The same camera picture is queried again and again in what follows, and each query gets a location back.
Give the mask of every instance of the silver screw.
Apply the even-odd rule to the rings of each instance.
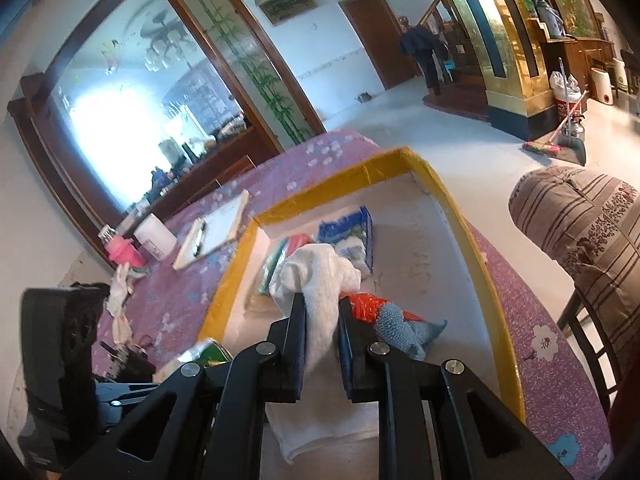
[[[255,351],[260,355],[271,355],[276,351],[276,345],[268,341],[263,341],[258,343],[258,346],[255,347]]]
[[[389,345],[382,341],[376,341],[369,347],[369,349],[376,355],[387,355],[391,350]]]
[[[457,359],[452,359],[444,364],[444,368],[447,372],[454,375],[460,375],[465,371],[465,365]]]
[[[195,377],[199,371],[200,365],[198,363],[187,363],[180,368],[180,373],[185,377]]]

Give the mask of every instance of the golden column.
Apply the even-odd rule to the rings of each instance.
[[[553,130],[552,92],[524,0],[453,1],[482,68],[491,124],[524,140]]]

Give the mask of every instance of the floral tablecloth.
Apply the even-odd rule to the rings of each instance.
[[[247,189],[251,199],[242,219],[243,229],[252,216],[287,196],[379,152],[372,140],[356,132],[328,132],[219,188],[166,225],[177,236],[179,246],[194,219]],[[487,255],[511,333],[527,426],[574,478],[597,478],[610,461],[611,448],[607,421],[587,375],[538,298],[500,253],[470,227]],[[145,335],[152,339],[149,359],[158,367],[195,343],[235,250],[236,245],[231,244],[181,272],[172,269],[174,257],[170,256],[163,263],[151,263],[150,276],[136,284],[126,303],[126,315],[135,341]],[[113,341],[108,313],[98,324],[100,340]],[[103,374],[109,364],[107,353],[96,343],[94,371]]]

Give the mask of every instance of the white floor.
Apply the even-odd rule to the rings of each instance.
[[[372,101],[324,122],[350,127],[382,148],[409,146],[438,172],[464,216],[504,255],[558,319],[572,280],[521,234],[511,221],[508,198],[527,171],[566,164],[521,149],[522,141],[487,123],[446,114],[422,104],[424,80],[415,78]],[[628,109],[620,93],[621,108]],[[589,101],[586,113],[588,167],[614,174],[640,189],[640,121],[616,106]]]

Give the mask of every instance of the blue flower print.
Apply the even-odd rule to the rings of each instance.
[[[546,448],[564,467],[575,465],[578,453],[580,453],[580,444],[574,434],[561,435],[558,440]]]

